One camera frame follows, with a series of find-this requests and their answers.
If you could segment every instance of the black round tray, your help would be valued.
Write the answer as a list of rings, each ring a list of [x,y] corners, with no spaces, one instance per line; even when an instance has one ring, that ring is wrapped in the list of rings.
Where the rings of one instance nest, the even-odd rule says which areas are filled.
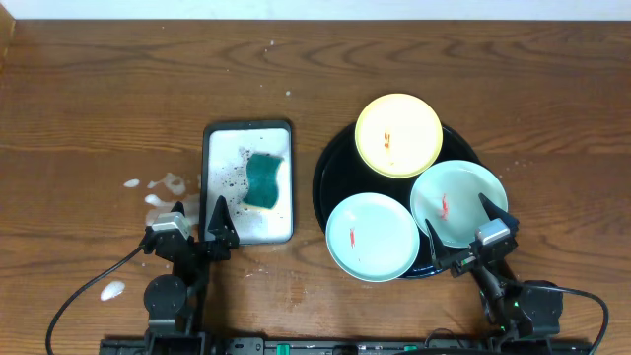
[[[443,124],[443,146],[434,164],[448,160],[480,164],[471,146],[453,129]],[[314,210],[319,226],[325,232],[326,221],[333,208],[346,197],[362,192],[390,196],[409,211],[410,192],[417,178],[390,178],[373,171],[357,151],[355,123],[352,123],[324,148],[315,166]],[[420,230],[419,234],[421,245],[416,261],[401,278],[424,278],[441,272],[432,265],[428,237]]]

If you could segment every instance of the yellow plate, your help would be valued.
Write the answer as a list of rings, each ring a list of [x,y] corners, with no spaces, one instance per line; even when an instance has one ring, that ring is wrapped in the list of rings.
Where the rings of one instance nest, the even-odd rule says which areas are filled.
[[[355,144],[369,167],[389,178],[410,178],[429,168],[443,145],[443,127],[421,99],[389,94],[369,103],[355,126]]]

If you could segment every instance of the green connector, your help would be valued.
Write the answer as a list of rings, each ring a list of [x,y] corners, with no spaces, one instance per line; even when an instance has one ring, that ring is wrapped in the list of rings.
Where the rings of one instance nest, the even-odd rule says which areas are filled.
[[[289,355],[289,344],[276,345],[276,355]]]

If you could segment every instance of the green sponge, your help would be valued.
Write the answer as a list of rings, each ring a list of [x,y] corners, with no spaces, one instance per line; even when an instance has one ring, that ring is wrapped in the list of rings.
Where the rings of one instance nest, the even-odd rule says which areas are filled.
[[[272,209],[276,205],[278,202],[276,174],[282,162],[283,160],[277,157],[252,154],[245,167],[249,190],[244,203],[265,209]]]

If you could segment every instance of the wood grain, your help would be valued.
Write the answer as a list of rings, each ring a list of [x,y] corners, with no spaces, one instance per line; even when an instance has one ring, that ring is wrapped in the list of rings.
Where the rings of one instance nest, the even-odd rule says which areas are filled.
[[[498,175],[521,219],[509,262],[603,297],[599,354],[631,341],[631,25],[504,22],[20,21],[0,78],[0,347],[41,354],[65,299],[140,240],[167,172],[198,192],[208,123],[295,125],[297,228],[212,269],[205,323],[223,334],[421,338],[487,329],[469,277],[368,284],[328,255],[316,161],[379,95],[426,100]],[[122,184],[139,178],[139,187]],[[53,336],[95,354],[146,329],[142,293],[167,264],[139,255],[86,292]],[[113,279],[127,288],[102,303]],[[594,340],[599,307],[564,298],[562,337]]]
[[[13,17],[7,12],[7,9],[0,4],[0,73],[2,72],[4,60],[9,52],[9,43],[13,36],[15,24],[16,22]]]

